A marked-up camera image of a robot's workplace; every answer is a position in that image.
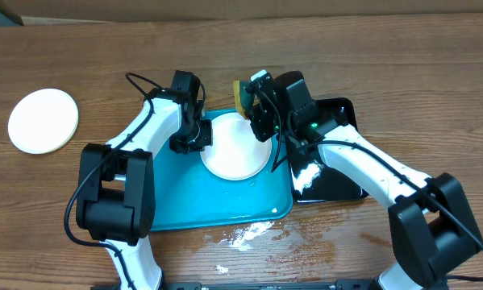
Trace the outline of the green yellow sponge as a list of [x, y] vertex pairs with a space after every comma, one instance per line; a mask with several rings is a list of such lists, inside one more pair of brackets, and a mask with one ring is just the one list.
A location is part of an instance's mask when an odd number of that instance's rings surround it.
[[254, 97], [247, 91], [247, 81], [233, 81], [235, 109], [243, 118], [249, 119], [248, 111], [253, 107]]

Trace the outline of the white plate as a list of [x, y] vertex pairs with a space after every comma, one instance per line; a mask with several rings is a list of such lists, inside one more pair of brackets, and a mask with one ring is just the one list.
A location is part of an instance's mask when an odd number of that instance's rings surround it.
[[44, 154], [49, 128], [57, 118], [79, 113], [77, 103], [65, 91], [54, 88], [29, 93], [17, 103], [7, 124], [10, 141], [20, 151]]
[[272, 141], [259, 141], [251, 123], [236, 112], [212, 120], [212, 144], [200, 153], [202, 162], [224, 180], [245, 180], [259, 173], [268, 163]]

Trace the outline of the yellow green rimmed plate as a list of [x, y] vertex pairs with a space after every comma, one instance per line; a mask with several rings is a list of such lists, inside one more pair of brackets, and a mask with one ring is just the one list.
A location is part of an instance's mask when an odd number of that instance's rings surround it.
[[57, 151], [65, 146], [76, 134], [78, 125], [79, 113], [57, 118], [55, 124], [48, 130], [44, 154]]

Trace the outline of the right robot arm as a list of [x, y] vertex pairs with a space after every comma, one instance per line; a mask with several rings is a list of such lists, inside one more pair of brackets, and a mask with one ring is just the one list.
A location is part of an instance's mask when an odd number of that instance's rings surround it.
[[347, 98], [315, 100], [301, 72], [264, 70], [235, 85], [234, 95], [258, 140], [285, 138], [287, 159], [316, 152], [387, 211], [395, 263], [371, 280], [337, 280], [336, 288], [445, 289], [454, 269], [483, 252], [461, 183], [409, 168], [372, 145]]

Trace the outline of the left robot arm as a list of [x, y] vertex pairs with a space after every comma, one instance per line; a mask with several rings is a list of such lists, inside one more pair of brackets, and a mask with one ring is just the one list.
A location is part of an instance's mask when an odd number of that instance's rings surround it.
[[202, 116], [196, 89], [152, 89], [139, 114], [105, 144], [81, 152], [78, 186], [65, 216], [76, 214], [90, 241], [76, 244], [106, 249], [119, 274], [120, 289], [162, 289], [164, 275], [149, 241], [155, 217], [154, 159], [168, 143], [172, 151], [202, 151], [212, 143], [211, 122]]

